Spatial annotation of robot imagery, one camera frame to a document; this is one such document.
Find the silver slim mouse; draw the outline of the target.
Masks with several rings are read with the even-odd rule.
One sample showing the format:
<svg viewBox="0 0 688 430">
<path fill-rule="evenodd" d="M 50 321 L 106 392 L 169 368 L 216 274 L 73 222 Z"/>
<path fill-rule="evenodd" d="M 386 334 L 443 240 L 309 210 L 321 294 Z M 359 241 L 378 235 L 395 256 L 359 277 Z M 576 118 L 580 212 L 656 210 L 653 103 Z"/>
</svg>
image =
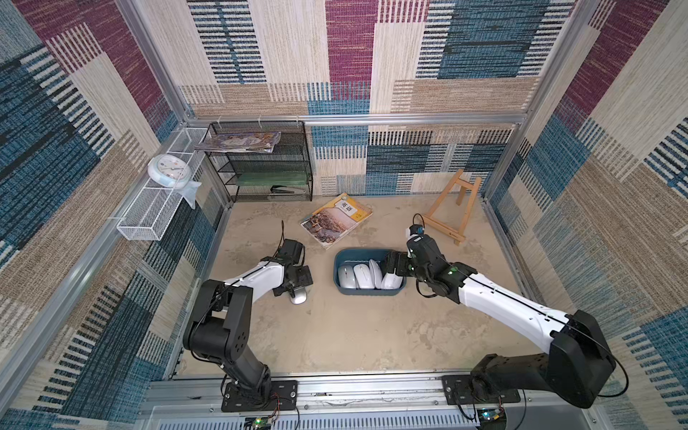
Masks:
<svg viewBox="0 0 688 430">
<path fill-rule="evenodd" d="M 290 301 L 293 305 L 301 305 L 307 301 L 307 290 L 305 287 L 294 288 L 290 291 Z"/>
</svg>

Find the white slim mouse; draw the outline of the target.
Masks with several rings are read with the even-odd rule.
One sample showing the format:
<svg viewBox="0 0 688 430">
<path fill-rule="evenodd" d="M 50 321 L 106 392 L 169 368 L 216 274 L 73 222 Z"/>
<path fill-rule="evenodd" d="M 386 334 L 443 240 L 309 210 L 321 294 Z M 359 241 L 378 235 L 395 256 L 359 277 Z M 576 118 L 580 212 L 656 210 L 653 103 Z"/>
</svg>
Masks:
<svg viewBox="0 0 688 430">
<path fill-rule="evenodd" d="M 370 259 L 368 267 L 371 272 L 372 283 L 376 290 L 383 288 L 383 274 L 378 261 Z"/>
</svg>

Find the white ribbed mouse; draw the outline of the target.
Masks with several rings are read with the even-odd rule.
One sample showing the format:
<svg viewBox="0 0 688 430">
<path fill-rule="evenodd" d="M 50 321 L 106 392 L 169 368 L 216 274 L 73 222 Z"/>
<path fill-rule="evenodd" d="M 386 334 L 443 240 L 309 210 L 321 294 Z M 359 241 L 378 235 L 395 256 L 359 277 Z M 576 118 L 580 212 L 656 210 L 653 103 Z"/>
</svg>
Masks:
<svg viewBox="0 0 688 430">
<path fill-rule="evenodd" d="M 382 277 L 381 290 L 398 290 L 405 279 L 395 273 L 388 272 Z"/>
</svg>

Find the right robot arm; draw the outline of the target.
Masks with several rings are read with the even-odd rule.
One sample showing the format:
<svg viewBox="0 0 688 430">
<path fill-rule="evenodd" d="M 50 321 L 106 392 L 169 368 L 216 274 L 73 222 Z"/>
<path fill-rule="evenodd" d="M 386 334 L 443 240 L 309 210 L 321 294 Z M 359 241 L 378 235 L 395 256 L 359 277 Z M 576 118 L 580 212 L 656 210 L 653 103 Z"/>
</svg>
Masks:
<svg viewBox="0 0 688 430">
<path fill-rule="evenodd" d="M 594 316 L 549 308 L 503 288 L 464 263 L 448 262 L 422 226 L 407 230 L 406 255 L 396 254 L 393 270 L 444 297 L 480 311 L 517 331 L 538 354 L 484 356 L 470 372 L 478 399 L 510 390 L 553 392 L 582 409 L 603 397 L 602 389 L 620 367 Z"/>
</svg>

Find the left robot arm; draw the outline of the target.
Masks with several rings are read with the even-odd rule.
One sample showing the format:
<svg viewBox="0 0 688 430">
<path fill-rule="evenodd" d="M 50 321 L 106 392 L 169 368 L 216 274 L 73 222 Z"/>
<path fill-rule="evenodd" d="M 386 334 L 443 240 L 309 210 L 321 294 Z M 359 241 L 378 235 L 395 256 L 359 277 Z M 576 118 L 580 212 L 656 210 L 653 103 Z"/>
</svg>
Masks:
<svg viewBox="0 0 688 430">
<path fill-rule="evenodd" d="M 222 387 L 240 401 L 266 406 L 275 399 L 271 371 L 248 346 L 253 303 L 263 295 L 287 295 L 294 305 L 307 300 L 313 284 L 302 243 L 283 239 L 274 255 L 226 281 L 204 281 L 183 334 L 183 346 L 199 361 L 212 363 L 231 379 Z"/>
</svg>

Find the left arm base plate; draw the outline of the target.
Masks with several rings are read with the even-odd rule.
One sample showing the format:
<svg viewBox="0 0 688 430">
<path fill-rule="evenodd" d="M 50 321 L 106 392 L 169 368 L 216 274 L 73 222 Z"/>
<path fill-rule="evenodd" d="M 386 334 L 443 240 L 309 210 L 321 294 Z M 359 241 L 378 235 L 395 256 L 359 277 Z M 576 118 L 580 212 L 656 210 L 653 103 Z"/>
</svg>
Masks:
<svg viewBox="0 0 688 430">
<path fill-rule="evenodd" d="M 292 411 L 296 409 L 297 395 L 297 380 L 270 380 L 258 388 L 225 383 L 220 408 L 225 413 Z"/>
</svg>

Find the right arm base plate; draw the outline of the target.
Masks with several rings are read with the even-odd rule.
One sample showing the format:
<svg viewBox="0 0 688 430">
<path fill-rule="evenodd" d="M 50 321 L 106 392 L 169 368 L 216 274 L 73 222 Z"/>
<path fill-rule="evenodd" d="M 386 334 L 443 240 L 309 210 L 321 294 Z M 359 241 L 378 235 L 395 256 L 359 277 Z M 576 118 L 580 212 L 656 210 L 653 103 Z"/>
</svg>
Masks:
<svg viewBox="0 0 688 430">
<path fill-rule="evenodd" d="M 441 378 L 449 405 L 516 404 L 521 402 L 518 390 L 498 391 L 487 381 L 470 374 L 450 374 Z"/>
</svg>

